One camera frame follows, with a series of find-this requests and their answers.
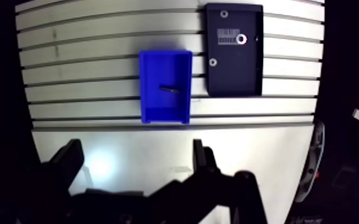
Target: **mounting hole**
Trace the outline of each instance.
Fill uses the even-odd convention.
[[[247,42],[247,37],[244,34],[238,34],[236,37],[236,41],[240,45],[244,45]]]
[[[212,67],[216,66],[217,65],[216,58],[210,58],[209,65],[212,66]]]
[[[220,16],[222,18],[227,18],[228,17],[228,11],[227,10],[222,10],[220,11]]]

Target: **barcode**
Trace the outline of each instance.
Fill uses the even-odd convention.
[[[235,38],[239,33],[239,29],[217,29],[219,38]]]
[[[239,29],[217,29],[218,45],[238,45],[236,41]]]

